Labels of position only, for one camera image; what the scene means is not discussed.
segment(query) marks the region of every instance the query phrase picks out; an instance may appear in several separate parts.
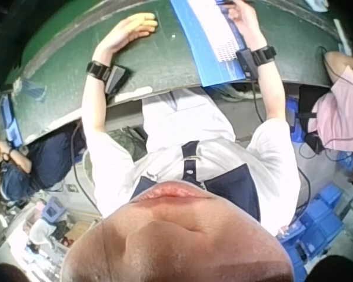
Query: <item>blue bin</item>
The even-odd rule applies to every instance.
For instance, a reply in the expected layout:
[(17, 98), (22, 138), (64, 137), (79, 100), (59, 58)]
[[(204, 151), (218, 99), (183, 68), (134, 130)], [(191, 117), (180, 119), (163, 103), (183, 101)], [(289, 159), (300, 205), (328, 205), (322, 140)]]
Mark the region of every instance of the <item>blue bin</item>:
[(294, 271), (294, 281), (303, 282), (306, 279), (307, 272), (304, 267), (304, 262), (301, 256), (296, 250), (295, 246), (291, 245), (289, 242), (283, 244), (283, 247), (287, 251), (290, 260), (292, 261), (293, 271)]
[(306, 229), (308, 229), (313, 224), (317, 224), (330, 212), (331, 209), (321, 199), (314, 199), (308, 205), (306, 212), (303, 214), (300, 221)]
[(307, 271), (303, 263), (297, 266), (293, 266), (293, 270), (294, 270), (294, 282), (305, 282), (307, 277)]
[(353, 152), (340, 152), (337, 159), (346, 170), (353, 171)]
[(291, 140), (295, 143), (304, 143), (306, 133), (302, 130), (299, 119), (295, 117), (295, 115), (298, 113), (298, 108), (299, 105), (296, 98), (287, 98), (287, 112), (294, 117), (294, 124), (290, 126)]
[(305, 231), (306, 227), (298, 220), (296, 223), (289, 226), (288, 231), (282, 237), (278, 237), (278, 240), (281, 244), (288, 242), (293, 246)]
[(312, 259), (319, 255), (342, 229), (342, 221), (331, 211), (311, 225), (299, 241), (307, 252), (309, 259)]
[(311, 226), (305, 234), (301, 236), (299, 242), (303, 246), (309, 260), (319, 255), (328, 245), (325, 234), (317, 224)]
[(336, 214), (332, 212), (319, 222), (318, 227), (329, 244), (341, 232), (343, 223)]
[(340, 201), (342, 190), (333, 183), (328, 184), (317, 195), (327, 206), (334, 209)]

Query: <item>box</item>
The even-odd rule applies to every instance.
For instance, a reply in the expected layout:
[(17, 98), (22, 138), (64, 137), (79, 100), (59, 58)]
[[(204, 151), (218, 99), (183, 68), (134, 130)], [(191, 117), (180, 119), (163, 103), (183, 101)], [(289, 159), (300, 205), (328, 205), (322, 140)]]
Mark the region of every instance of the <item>box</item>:
[(308, 229), (313, 224), (317, 224), (321, 219), (331, 212), (331, 209), (321, 200), (314, 199), (308, 205), (306, 212), (300, 221)]
[(333, 183), (330, 183), (318, 193), (317, 197), (331, 209), (335, 209), (340, 201), (341, 195), (342, 190)]
[(309, 260), (319, 255), (328, 245), (325, 234), (318, 228), (317, 224), (311, 226), (299, 240)]
[(336, 214), (332, 212), (319, 222), (318, 227), (329, 244), (341, 232), (343, 223)]
[(282, 237), (278, 237), (278, 240), (281, 244), (288, 242), (294, 245), (305, 231), (306, 227), (298, 220), (293, 225), (290, 225), (288, 231)]

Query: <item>black device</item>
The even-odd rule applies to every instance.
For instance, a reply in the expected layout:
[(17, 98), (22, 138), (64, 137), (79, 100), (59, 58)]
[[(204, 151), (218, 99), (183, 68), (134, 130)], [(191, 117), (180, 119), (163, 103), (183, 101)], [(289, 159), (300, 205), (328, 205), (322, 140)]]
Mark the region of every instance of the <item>black device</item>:
[(275, 48), (267, 45), (253, 52), (248, 48), (238, 50), (236, 55), (246, 78), (257, 80), (259, 78), (258, 67), (273, 62), (277, 53)]
[(103, 65), (97, 61), (92, 61), (86, 69), (88, 75), (104, 82), (106, 100), (111, 100), (129, 79), (131, 71), (123, 66)]

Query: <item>lips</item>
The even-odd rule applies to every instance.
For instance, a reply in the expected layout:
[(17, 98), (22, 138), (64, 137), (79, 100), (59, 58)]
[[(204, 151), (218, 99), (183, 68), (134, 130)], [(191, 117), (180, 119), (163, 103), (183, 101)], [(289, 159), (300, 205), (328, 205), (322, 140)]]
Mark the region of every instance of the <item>lips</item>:
[(142, 202), (146, 200), (159, 199), (163, 197), (171, 198), (198, 198), (209, 199), (203, 190), (183, 182), (164, 182), (155, 185), (153, 188), (143, 192), (133, 199), (131, 203)]

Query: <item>green workbench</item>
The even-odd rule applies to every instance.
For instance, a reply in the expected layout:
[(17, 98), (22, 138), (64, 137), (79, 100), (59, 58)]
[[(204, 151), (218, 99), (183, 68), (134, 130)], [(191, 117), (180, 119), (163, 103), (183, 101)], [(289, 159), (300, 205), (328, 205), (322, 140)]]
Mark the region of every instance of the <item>green workbench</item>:
[[(22, 92), (13, 98), (26, 143), (80, 117), (86, 65), (96, 45), (120, 20), (134, 13), (153, 12), (159, 27), (151, 37), (132, 43), (115, 58), (115, 63), (130, 68), (134, 74), (123, 88), (124, 94), (118, 95), (113, 104), (200, 85), (188, 42), (169, 0), (117, 2), (103, 4), (78, 18), (25, 67), (23, 77), (46, 86), (44, 103)], [(132, 6), (124, 8), (124, 2)], [(338, 41), (321, 28), (275, 6), (257, 2), (255, 8), (269, 44), (277, 50), (283, 81), (328, 86), (318, 47), (337, 50)], [(152, 89), (150, 93), (132, 93), (147, 86)]]

